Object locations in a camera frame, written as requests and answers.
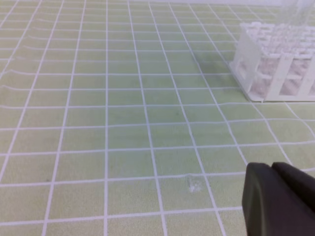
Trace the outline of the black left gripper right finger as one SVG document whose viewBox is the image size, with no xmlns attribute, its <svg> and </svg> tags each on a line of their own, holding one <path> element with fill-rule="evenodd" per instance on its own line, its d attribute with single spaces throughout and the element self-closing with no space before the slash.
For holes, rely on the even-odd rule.
<svg viewBox="0 0 315 236">
<path fill-rule="evenodd" d="M 272 169 L 280 175 L 297 197 L 315 212 L 315 178 L 284 162 L 274 162 Z"/>
</svg>

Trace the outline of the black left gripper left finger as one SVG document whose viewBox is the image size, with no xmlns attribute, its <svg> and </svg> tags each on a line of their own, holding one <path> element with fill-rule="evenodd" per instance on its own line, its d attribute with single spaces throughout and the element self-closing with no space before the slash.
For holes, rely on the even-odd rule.
<svg viewBox="0 0 315 236">
<path fill-rule="evenodd" d="M 249 236 L 315 234 L 315 213 L 267 164 L 247 165 L 242 208 Z"/>
</svg>

